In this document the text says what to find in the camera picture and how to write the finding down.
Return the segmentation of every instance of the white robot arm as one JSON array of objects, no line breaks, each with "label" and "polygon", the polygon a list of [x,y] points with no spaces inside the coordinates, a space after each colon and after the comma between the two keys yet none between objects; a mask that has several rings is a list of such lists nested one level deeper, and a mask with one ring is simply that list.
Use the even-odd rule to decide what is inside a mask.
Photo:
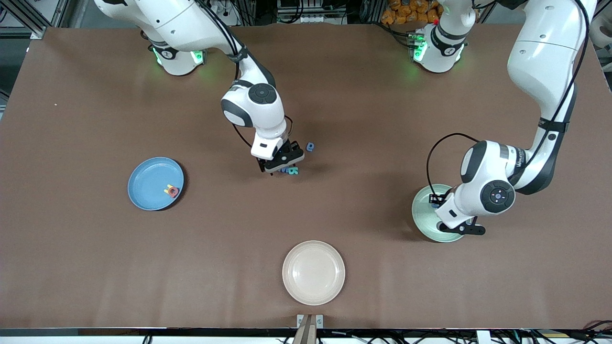
[{"label": "white robot arm", "polygon": [[221,50],[240,70],[221,100],[223,114],[234,125],[255,128],[251,155],[261,171],[271,173],[304,159],[298,143],[289,142],[274,77],[201,0],[94,1],[105,15],[140,27],[172,75],[195,69],[202,63],[201,51]]},{"label": "white robot arm", "polygon": [[[444,14],[437,26],[425,28],[427,48],[420,50],[420,61],[415,56],[415,61],[434,72],[444,72],[453,66],[474,24],[471,0],[439,2],[445,7]],[[517,6],[526,0],[512,2]],[[550,184],[576,97],[573,62],[580,45],[584,42],[586,46],[588,23],[585,20],[593,16],[595,2],[529,0],[526,3],[526,21],[512,48],[507,68],[512,81],[540,105],[533,145],[524,150],[480,141],[470,148],[461,164],[463,183],[441,198],[436,199],[435,194],[431,197],[433,203],[439,204],[435,210],[440,220],[438,230],[484,234],[484,228],[472,220],[474,217],[501,214],[514,204],[515,192],[530,195]]]}]

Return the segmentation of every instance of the cable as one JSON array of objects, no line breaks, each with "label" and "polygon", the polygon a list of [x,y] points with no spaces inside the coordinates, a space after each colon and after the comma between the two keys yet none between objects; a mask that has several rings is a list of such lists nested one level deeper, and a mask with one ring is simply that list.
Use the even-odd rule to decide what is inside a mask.
[{"label": "cable", "polygon": [[438,140],[438,142],[436,142],[436,144],[433,145],[433,147],[431,147],[431,150],[429,151],[429,154],[427,155],[427,163],[425,164],[425,171],[427,173],[427,184],[429,184],[429,188],[431,189],[431,193],[433,194],[433,196],[438,199],[438,195],[436,194],[436,192],[433,190],[433,185],[431,184],[431,179],[429,177],[429,159],[431,158],[431,153],[433,153],[433,150],[436,149],[436,147],[440,144],[440,142],[446,140],[449,137],[452,136],[463,136],[465,138],[469,138],[470,140],[474,141],[474,142],[480,142],[479,140],[466,135],[464,133],[452,133],[452,134],[448,134],[445,137],[441,138],[440,140]]},{"label": "cable", "polygon": [[546,340],[546,341],[547,341],[548,343],[550,343],[550,344],[557,344],[557,343],[553,342],[552,340],[550,340],[548,337],[545,337],[545,336],[544,336],[544,335],[543,335],[543,334],[542,334],[540,331],[538,331],[538,330],[531,330],[531,332],[533,332],[533,333],[535,333],[536,335],[538,335],[538,336],[540,336],[540,337],[544,338],[544,340]]},{"label": "cable", "polygon": [[610,323],[612,323],[612,320],[598,321],[598,322],[594,323],[593,325],[582,329],[581,331],[590,331],[590,330],[594,329],[595,327],[599,327],[601,325],[610,324]]},{"label": "cable", "polygon": [[287,118],[289,122],[291,122],[291,127],[289,127],[289,133],[287,134],[287,136],[291,136],[291,133],[293,133],[293,120],[287,115],[285,115],[285,118]]},{"label": "cable", "polygon": [[231,125],[233,125],[233,126],[234,126],[234,130],[235,130],[235,131],[238,133],[238,136],[240,136],[240,138],[242,138],[242,141],[244,141],[244,143],[246,143],[246,144],[247,144],[247,146],[248,146],[249,148],[253,147],[253,146],[252,146],[252,145],[251,145],[251,144],[250,144],[250,143],[247,141],[247,139],[245,139],[245,138],[244,138],[244,136],[242,136],[242,134],[241,134],[241,133],[240,133],[240,131],[238,130],[238,127],[236,127],[236,125],[235,125],[235,124],[233,124],[233,123],[232,123]]},{"label": "cable", "polygon": [[2,16],[2,18],[0,18],[0,23],[2,23],[4,21],[4,19],[6,18],[6,15],[8,14],[8,12],[9,11],[7,11],[5,8],[0,6],[0,16]]},{"label": "cable", "polygon": [[[570,80],[570,83],[567,85],[567,89],[565,90],[565,94],[563,95],[563,98],[559,102],[559,106],[557,107],[557,110],[554,112],[554,115],[553,115],[553,118],[551,119],[551,122],[554,122],[554,120],[557,118],[557,115],[559,115],[559,112],[561,111],[561,108],[563,107],[563,103],[567,99],[567,95],[569,94],[570,90],[572,89],[572,86],[574,85],[574,81],[576,81],[576,76],[578,75],[578,71],[580,70],[580,67],[582,66],[582,61],[584,59],[584,54],[586,53],[586,47],[588,46],[588,42],[589,42],[589,26],[590,26],[590,23],[589,23],[589,14],[587,13],[586,9],[584,8],[584,5],[582,5],[580,0],[573,0],[573,1],[576,4],[576,6],[578,6],[580,8],[580,10],[582,11],[582,16],[584,17],[584,26],[585,26],[585,29],[586,29],[585,33],[584,33],[584,42],[583,42],[583,45],[582,45],[582,51],[580,53],[580,58],[578,59],[578,64],[576,65],[576,70],[574,71],[574,73],[572,75],[572,79]],[[542,135],[542,138],[540,139],[540,142],[538,143],[537,147],[535,148],[534,153],[531,155],[531,158],[529,158],[529,160],[525,164],[525,167],[527,167],[534,160],[534,158],[536,157],[537,153],[540,151],[540,148],[544,144],[544,141],[546,140],[549,131],[550,131],[549,129],[546,129],[546,131],[544,131],[544,134]]]},{"label": "cable", "polygon": [[[219,31],[221,31],[221,33],[225,37],[225,40],[228,42],[229,47],[231,48],[232,54],[237,55],[238,54],[238,47],[236,46],[236,41],[234,39],[230,38],[230,37],[233,37],[233,35],[232,35],[230,29],[227,27],[227,25],[221,19],[219,19],[219,16],[215,12],[213,12],[207,5],[203,4],[202,0],[196,0],[196,2],[210,16],[212,22],[216,25],[216,27],[219,29]],[[239,64],[237,62],[236,63],[236,72],[234,73],[234,80],[238,79],[239,71],[240,71],[240,66],[239,66]]]},{"label": "cable", "polygon": [[253,26],[253,22],[252,22],[251,18],[255,19],[255,17],[253,17],[253,15],[248,12],[248,10],[243,9],[243,7],[241,6],[242,3],[239,0],[238,0],[237,4],[236,4],[235,0],[229,0],[229,2],[232,4],[234,9],[236,10],[238,15],[240,16],[240,20],[242,21],[242,25],[246,26],[244,23],[247,23],[247,24]]},{"label": "cable", "polygon": [[529,333],[529,336],[531,337],[533,344],[540,344],[540,342],[538,341],[538,339],[535,337],[535,335],[532,332]]},{"label": "cable", "polygon": [[497,0],[493,1],[493,2],[489,2],[486,5],[482,5],[482,6],[476,6],[476,4],[474,3],[475,0],[472,0],[472,8],[475,10],[482,10],[482,9],[486,9],[489,6],[492,6],[493,4],[495,4],[497,2]]},{"label": "cable", "polygon": [[153,343],[153,335],[148,334],[144,336],[143,344],[151,344]]},{"label": "cable", "polygon": [[400,37],[408,37],[408,36],[409,36],[409,34],[407,34],[407,33],[404,33],[404,32],[398,32],[398,31],[394,31],[394,30],[393,30],[393,29],[391,29],[390,27],[388,27],[388,26],[384,26],[383,24],[378,23],[377,21],[368,21],[368,22],[366,22],[365,24],[374,24],[374,25],[378,26],[379,28],[381,28],[381,29],[383,29],[383,30],[387,31],[388,33],[390,33],[390,34],[391,34],[391,36],[393,36],[393,38],[395,39],[395,41],[396,41],[397,43],[399,43],[399,44],[400,44],[401,46],[403,46],[403,47],[406,47],[406,48],[413,48],[413,47],[416,47],[416,45],[410,45],[410,44],[404,43],[404,42],[402,42],[402,41],[401,41],[399,38],[397,38],[397,36],[400,36]]},{"label": "cable", "polygon": [[390,344],[390,343],[389,343],[389,342],[388,342],[386,339],[384,339],[384,338],[382,338],[382,337],[374,337],[374,338],[370,339],[370,341],[368,342],[368,344],[372,344],[372,342],[374,342],[374,340],[376,340],[376,339],[380,339],[380,340],[382,340],[383,342],[385,342],[386,344]]},{"label": "cable", "polygon": [[598,14],[602,13],[602,11],[608,7],[608,5],[610,5],[610,3],[612,2],[612,0],[608,0],[608,2],[606,2],[605,5],[602,6],[602,8],[599,9],[599,11],[595,12],[595,14],[593,14],[593,18],[597,17]]},{"label": "cable", "polygon": [[304,0],[300,0],[297,3],[297,7],[296,7],[296,14],[293,16],[293,19],[289,20],[289,21],[283,21],[280,18],[278,18],[277,20],[283,24],[293,24],[296,21],[299,20],[299,18],[302,16],[302,14],[304,14]]}]

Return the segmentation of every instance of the circular button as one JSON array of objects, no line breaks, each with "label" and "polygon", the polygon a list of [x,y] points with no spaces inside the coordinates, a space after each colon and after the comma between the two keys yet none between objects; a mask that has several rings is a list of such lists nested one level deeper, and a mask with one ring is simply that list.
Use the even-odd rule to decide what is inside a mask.
[{"label": "circular button", "polygon": [[248,90],[248,97],[257,104],[272,104],[276,100],[276,92],[269,84],[256,84]]},{"label": "circular button", "polygon": [[508,193],[504,189],[501,189],[501,188],[494,189],[489,194],[489,199],[491,200],[491,202],[495,204],[503,204],[504,202],[506,202],[507,198],[508,198]]}]

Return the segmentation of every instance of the blue plate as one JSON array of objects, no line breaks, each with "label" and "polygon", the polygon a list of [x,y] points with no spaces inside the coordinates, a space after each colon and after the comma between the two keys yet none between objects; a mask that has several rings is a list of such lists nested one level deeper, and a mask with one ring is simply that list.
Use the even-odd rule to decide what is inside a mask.
[{"label": "blue plate", "polygon": [[[176,161],[164,157],[151,158],[132,172],[127,182],[127,194],[140,209],[161,210],[179,198],[184,182],[183,170]],[[164,192],[169,189],[168,185],[179,189],[176,197],[172,198]]]}]

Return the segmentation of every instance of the orange object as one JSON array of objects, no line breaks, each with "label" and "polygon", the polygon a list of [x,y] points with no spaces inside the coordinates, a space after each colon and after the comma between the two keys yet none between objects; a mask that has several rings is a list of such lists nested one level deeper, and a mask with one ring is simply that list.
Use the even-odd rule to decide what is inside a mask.
[{"label": "orange object", "polygon": [[417,13],[417,21],[427,22],[427,15],[424,13]]},{"label": "orange object", "polygon": [[419,12],[419,13],[427,13],[428,9],[429,9],[429,2],[423,1],[423,3],[421,3],[421,6],[417,7],[417,12]]},{"label": "orange object", "polygon": [[391,7],[392,10],[397,10],[399,9],[401,6],[401,0],[391,0],[389,1],[389,7]]},{"label": "orange object", "polygon": [[402,5],[402,6],[400,6],[400,8],[397,10],[397,14],[398,14],[398,15],[401,15],[401,16],[403,16],[403,17],[405,17],[405,16],[409,15],[409,14],[410,14],[410,12],[412,12],[412,11],[410,10],[410,6],[408,6],[408,5]]},{"label": "orange object", "polygon": [[415,21],[417,20],[417,12],[410,12],[410,14],[406,17],[406,21]]},{"label": "orange object", "polygon": [[426,13],[429,9],[427,0],[410,0],[410,9],[414,12]]},{"label": "orange object", "polygon": [[395,17],[394,24],[404,24],[406,22],[406,17],[397,16]]},{"label": "orange object", "polygon": [[168,189],[168,194],[170,195],[170,197],[175,198],[179,195],[179,188],[177,187],[171,187],[170,189]]},{"label": "orange object", "polygon": [[390,10],[386,10],[385,12],[383,12],[382,17],[381,17],[381,23],[386,24],[386,25],[393,24],[393,16],[391,15],[391,13],[394,13],[394,12]]},{"label": "orange object", "polygon": [[438,11],[436,10],[429,10],[427,12],[427,21],[429,23],[434,23],[436,21],[440,20],[440,17],[438,17]]}]

